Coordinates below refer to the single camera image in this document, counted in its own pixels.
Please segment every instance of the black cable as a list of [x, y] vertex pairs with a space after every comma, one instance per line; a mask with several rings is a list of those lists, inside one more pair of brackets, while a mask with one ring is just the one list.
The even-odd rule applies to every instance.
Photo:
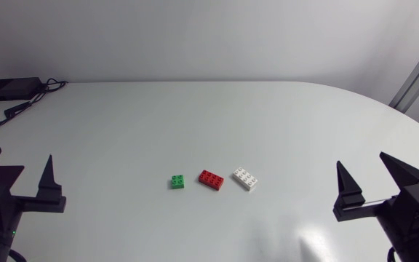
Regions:
[[394, 257], [395, 252], [396, 250], [394, 249], [394, 247], [391, 247], [389, 249], [389, 252], [387, 253], [387, 262], [396, 262], [396, 258]]
[[[6, 124], [11, 119], [14, 119], [16, 116], [18, 116], [19, 114], [23, 113], [25, 110], [30, 108], [33, 104], [38, 103], [47, 93], [58, 91], [59, 89], [63, 88], [67, 83], [68, 83], [67, 81], [58, 81], [52, 78], [48, 79], [47, 82], [44, 84], [42, 90], [38, 94], [35, 95], [34, 99], [30, 101], [30, 103], [28, 103], [27, 106], [20, 109], [18, 112], [15, 112], [13, 115], [11, 115], [11, 117], [1, 120], [0, 126], [2, 126], [3, 124]], [[59, 84], [59, 87], [50, 89], [49, 86], [53, 84]]]
[[396, 250], [394, 247], [389, 248], [389, 252], [387, 253], [387, 262], [396, 262], [396, 258], [394, 257], [394, 253]]

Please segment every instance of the white table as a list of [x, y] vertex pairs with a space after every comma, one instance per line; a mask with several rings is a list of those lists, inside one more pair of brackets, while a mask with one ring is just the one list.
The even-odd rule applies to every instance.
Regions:
[[397, 194], [379, 153], [419, 168], [419, 124], [318, 84], [69, 84], [1, 127], [0, 147], [1, 165], [25, 165], [13, 194], [35, 195], [52, 154], [67, 196], [64, 214], [23, 215], [12, 247], [29, 261], [385, 261], [374, 218], [335, 220], [335, 163], [367, 201]]

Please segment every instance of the white wall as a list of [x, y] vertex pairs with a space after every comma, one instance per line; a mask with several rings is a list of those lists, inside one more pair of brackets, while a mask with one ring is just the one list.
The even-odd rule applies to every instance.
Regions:
[[419, 0], [0, 1], [0, 78], [295, 80], [388, 103]]

